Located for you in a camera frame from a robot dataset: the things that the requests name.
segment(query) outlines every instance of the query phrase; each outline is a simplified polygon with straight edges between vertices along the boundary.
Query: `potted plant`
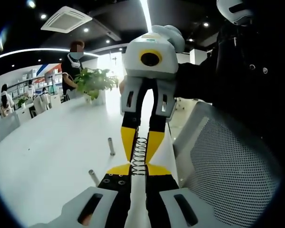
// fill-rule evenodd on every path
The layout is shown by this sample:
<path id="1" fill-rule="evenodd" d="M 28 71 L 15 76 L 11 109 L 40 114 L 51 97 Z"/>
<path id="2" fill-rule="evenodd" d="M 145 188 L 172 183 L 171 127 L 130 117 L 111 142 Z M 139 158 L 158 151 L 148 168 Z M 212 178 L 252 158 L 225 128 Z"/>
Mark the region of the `potted plant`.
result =
<path id="1" fill-rule="evenodd" d="M 118 79 L 115 76 L 107 76 L 108 69 L 91 70 L 89 68 L 83 69 L 75 78 L 74 82 L 78 85 L 77 91 L 85 94 L 87 101 L 96 104 L 105 103 L 105 90 L 118 85 Z"/>
<path id="2" fill-rule="evenodd" d="M 27 100 L 28 100 L 27 97 L 22 96 L 17 102 L 18 108 L 20 107 L 25 108 L 25 103 L 27 102 Z"/>

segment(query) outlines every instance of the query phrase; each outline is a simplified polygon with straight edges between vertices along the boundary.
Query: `black shirt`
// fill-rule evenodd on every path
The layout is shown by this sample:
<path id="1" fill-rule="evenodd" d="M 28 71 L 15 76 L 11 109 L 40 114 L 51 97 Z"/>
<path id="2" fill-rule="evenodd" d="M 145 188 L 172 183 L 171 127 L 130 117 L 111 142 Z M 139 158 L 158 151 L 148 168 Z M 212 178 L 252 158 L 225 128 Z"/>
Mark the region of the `black shirt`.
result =
<path id="1" fill-rule="evenodd" d="M 69 57 L 73 60 L 73 62 L 77 62 L 80 64 L 79 68 L 72 67 L 72 63 L 69 60 L 68 55 L 69 53 L 64 57 L 64 60 L 61 63 L 61 70 L 62 70 L 62 73 L 69 74 L 69 79 L 74 80 L 77 77 L 77 75 L 80 74 L 80 71 L 83 69 L 83 67 L 79 60 L 74 59 L 69 55 Z M 63 94 L 66 95 L 68 89 L 72 91 L 74 88 L 69 86 L 62 78 L 62 89 L 63 89 Z"/>
<path id="2" fill-rule="evenodd" d="M 282 78 L 266 43 L 261 31 L 254 27 L 226 24 L 218 34 L 211 57 L 199 66 L 179 65 L 175 96 L 213 103 L 262 137 L 285 163 L 285 154 L 279 148 L 281 131 L 277 121 L 277 89 Z M 255 65 L 254 70 L 250 70 L 251 64 Z"/>

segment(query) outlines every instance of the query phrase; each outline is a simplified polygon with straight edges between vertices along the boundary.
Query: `black sleeve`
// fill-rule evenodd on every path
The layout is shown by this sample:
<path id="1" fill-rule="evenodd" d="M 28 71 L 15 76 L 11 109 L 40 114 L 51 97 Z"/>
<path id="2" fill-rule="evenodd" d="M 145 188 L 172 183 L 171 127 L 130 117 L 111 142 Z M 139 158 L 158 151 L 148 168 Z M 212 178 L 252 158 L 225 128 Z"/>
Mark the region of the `black sleeve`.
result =
<path id="1" fill-rule="evenodd" d="M 72 72 L 71 67 L 72 67 L 71 64 L 69 64 L 66 61 L 63 61 L 61 63 L 61 71 L 62 71 L 62 73 L 68 73 L 69 75 L 71 75 L 71 72 Z"/>
<path id="2" fill-rule="evenodd" d="M 211 56 L 200 65 L 191 63 L 179 64 L 174 96 L 186 99 L 197 98 L 211 103 L 213 100 L 217 58 L 217 48 L 214 48 Z"/>

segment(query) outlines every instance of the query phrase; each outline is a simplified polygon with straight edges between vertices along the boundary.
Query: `display shelf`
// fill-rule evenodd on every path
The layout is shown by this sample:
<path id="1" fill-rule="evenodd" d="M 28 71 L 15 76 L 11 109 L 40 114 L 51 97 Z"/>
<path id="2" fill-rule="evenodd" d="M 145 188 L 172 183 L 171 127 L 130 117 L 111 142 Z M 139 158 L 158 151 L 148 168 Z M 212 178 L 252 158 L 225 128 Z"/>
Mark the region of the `display shelf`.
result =
<path id="1" fill-rule="evenodd" d="M 43 87 L 35 88 L 35 90 L 40 90 L 40 89 L 47 88 L 47 87 L 50 87 L 50 86 L 52 86 L 52 85 L 45 85 L 45 86 L 43 86 Z M 17 99 L 18 97 L 20 97 L 20 96 L 22 96 L 22 95 L 24 95 L 24 94 L 25 94 L 25 93 L 19 94 L 19 95 L 13 97 L 13 99 Z"/>
<path id="2" fill-rule="evenodd" d="M 53 74 L 53 75 L 58 76 L 58 75 L 61 75 L 61 74 L 62 74 L 62 73 L 56 73 L 56 74 Z M 10 89 L 10 88 L 12 88 L 12 87 L 15 87 L 15 86 L 17 86 L 17 85 L 19 85 L 19 84 L 25 83 L 25 82 L 27 82 L 27 81 L 29 81 L 29 80 L 35 80 L 35 79 L 42 78 L 42 77 L 45 77 L 45 75 L 41 75 L 41 76 L 37 76 L 37 77 L 33 77 L 33 78 L 26 79 L 26 80 L 22 80 L 21 82 L 17 82 L 17 83 L 15 83 L 15 84 L 9 86 L 8 89 Z"/>
<path id="3" fill-rule="evenodd" d="M 29 80 L 35 80 L 35 79 L 38 79 L 38 78 L 41 78 L 41 77 L 44 77 L 44 75 L 42 75 L 42 76 L 37 76 L 37 77 L 33 77 L 33 78 L 29 78 L 29 79 L 23 80 L 23 81 L 21 81 L 21 82 L 17 82 L 17 83 L 15 83 L 15 84 L 9 86 L 8 89 L 10 89 L 10 88 L 12 88 L 12 87 L 15 87 L 15 86 L 17 86 L 17 85 L 19 85 L 19 84 L 21 84 L 21 83 L 25 83 L 25 82 L 27 82 L 27 81 L 29 81 Z"/>

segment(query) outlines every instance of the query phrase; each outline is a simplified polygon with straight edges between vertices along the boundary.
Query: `white table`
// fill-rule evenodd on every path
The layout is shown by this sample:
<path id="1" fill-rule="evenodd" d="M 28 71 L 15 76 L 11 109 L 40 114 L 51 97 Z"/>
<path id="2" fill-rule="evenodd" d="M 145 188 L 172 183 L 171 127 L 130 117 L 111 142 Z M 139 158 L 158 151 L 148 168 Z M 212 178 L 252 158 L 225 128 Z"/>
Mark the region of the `white table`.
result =
<path id="1" fill-rule="evenodd" d="M 151 96 L 150 91 L 144 100 L 140 137 L 148 133 Z M 83 98 L 65 102 L 26 122 L 0 143 L 0 194 L 24 226 L 55 219 L 65 203 L 95 186 L 90 169 L 101 180 L 109 168 L 127 163 L 120 134 L 120 95 L 115 89 L 106 97 L 106 105 L 98 107 L 87 105 Z M 113 139 L 114 157 L 109 154 L 109 137 Z M 165 166 L 177 180 L 168 127 L 151 163 Z M 145 208 L 141 197 L 144 189 L 138 189 L 131 195 L 133 207 Z M 139 216 L 137 208 L 131 206 L 130 211 Z"/>

